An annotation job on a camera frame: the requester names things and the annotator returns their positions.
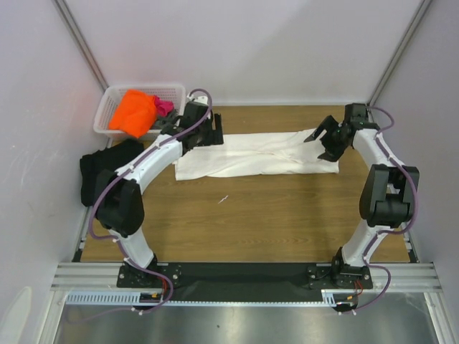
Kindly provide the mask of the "white Coca-Cola t-shirt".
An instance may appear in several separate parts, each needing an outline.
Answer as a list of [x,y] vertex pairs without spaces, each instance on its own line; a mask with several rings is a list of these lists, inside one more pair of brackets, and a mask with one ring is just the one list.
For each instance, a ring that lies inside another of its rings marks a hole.
[[319,158],[325,152],[320,141],[304,141],[312,132],[225,135],[222,145],[196,147],[181,157],[175,179],[338,173],[337,162]]

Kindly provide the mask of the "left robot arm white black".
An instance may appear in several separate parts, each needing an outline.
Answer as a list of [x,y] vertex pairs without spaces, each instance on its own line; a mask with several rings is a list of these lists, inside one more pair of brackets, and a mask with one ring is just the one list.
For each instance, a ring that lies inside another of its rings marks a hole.
[[115,171],[99,173],[91,216],[108,230],[105,238],[119,245],[139,285],[149,287],[158,278],[156,255],[142,231],[144,191],[188,152],[223,142],[222,116],[213,113],[210,97],[190,97],[183,115],[162,129],[144,152]]

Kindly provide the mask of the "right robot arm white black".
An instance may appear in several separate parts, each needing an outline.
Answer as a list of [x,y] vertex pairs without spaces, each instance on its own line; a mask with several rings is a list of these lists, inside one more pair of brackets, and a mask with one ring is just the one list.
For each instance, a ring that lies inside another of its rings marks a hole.
[[323,275],[318,269],[308,273],[311,287],[319,280],[336,289],[371,287],[370,259],[376,248],[387,236],[409,231],[416,219],[420,172],[405,165],[385,143],[386,129],[369,117],[374,109],[348,104],[342,122],[329,115],[305,139],[307,143],[319,140],[324,149],[319,159],[328,162],[337,162],[352,147],[369,169],[359,200],[361,221]]

